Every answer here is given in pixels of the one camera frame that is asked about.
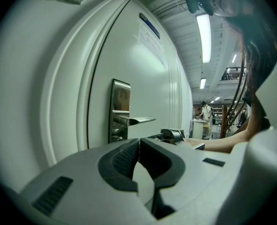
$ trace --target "ceiling light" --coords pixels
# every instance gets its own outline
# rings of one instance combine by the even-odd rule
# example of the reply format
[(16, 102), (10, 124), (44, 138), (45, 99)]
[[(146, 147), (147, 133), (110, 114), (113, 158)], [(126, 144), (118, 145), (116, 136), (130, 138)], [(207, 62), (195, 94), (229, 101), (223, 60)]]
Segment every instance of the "ceiling light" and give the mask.
[(202, 61), (203, 63), (210, 62), (211, 59), (211, 28), (208, 14), (199, 15), (196, 17), (202, 44)]
[(201, 78), (201, 85), (200, 85), (200, 89), (204, 89), (204, 87), (205, 87), (205, 83), (206, 83), (206, 78)]
[(232, 63), (235, 61), (235, 59), (236, 59), (236, 55), (234, 55), (234, 58), (233, 58), (233, 60), (232, 60)]

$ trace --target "ceiling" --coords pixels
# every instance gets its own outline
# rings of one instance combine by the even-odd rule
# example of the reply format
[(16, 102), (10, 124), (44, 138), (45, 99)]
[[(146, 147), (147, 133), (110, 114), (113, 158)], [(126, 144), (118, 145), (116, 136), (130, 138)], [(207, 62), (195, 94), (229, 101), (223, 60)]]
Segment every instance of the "ceiling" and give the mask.
[[(211, 60), (201, 60), (201, 40), (195, 15), (189, 13), (185, 0), (140, 0), (162, 23), (173, 40), (192, 89), (193, 102), (216, 97), (232, 99), (238, 81), (220, 81), (227, 67), (240, 67), (241, 53), (236, 37), (222, 18), (213, 15), (211, 25)], [(200, 89), (201, 78), (206, 78)]]

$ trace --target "black rubber grip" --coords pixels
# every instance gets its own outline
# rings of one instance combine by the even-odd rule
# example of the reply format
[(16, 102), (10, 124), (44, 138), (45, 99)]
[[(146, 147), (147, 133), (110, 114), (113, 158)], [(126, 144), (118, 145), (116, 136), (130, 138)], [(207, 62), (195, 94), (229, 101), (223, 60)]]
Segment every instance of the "black rubber grip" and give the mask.
[(50, 216), (54, 211), (73, 180), (59, 177), (35, 202), (32, 204), (40, 212)]
[(152, 214), (161, 219), (175, 212), (163, 203), (159, 190), (172, 187), (179, 181), (185, 171), (184, 161), (176, 154), (142, 138), (139, 162), (148, 170), (155, 183)]
[(99, 173), (117, 190), (138, 192), (137, 183), (132, 181), (138, 157), (139, 139), (129, 140), (101, 157), (98, 163)]
[(216, 165), (216, 166), (220, 166), (220, 167), (223, 167), (225, 165), (225, 162), (214, 160), (214, 159), (211, 159), (211, 158), (205, 158), (203, 160), (203, 162), (210, 163), (210, 164), (213, 164), (213, 165)]

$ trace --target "paper notice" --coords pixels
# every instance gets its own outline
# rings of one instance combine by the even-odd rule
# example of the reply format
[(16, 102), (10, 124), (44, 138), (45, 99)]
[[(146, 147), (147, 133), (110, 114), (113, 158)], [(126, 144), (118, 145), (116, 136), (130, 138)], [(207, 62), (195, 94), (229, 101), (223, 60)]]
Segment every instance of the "paper notice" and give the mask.
[(159, 38), (153, 31), (143, 22), (140, 23), (138, 40), (145, 44), (151, 52), (157, 56), (164, 65), (163, 47), (160, 44)]

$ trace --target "door lock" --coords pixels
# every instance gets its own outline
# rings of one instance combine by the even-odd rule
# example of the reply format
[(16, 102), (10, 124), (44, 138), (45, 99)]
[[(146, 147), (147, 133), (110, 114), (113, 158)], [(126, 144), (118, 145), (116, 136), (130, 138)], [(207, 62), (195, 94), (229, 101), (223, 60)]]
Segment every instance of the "door lock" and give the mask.
[(109, 143), (128, 139), (129, 126), (156, 120), (154, 117), (130, 117), (130, 89), (130, 84), (116, 79), (112, 80), (108, 134)]

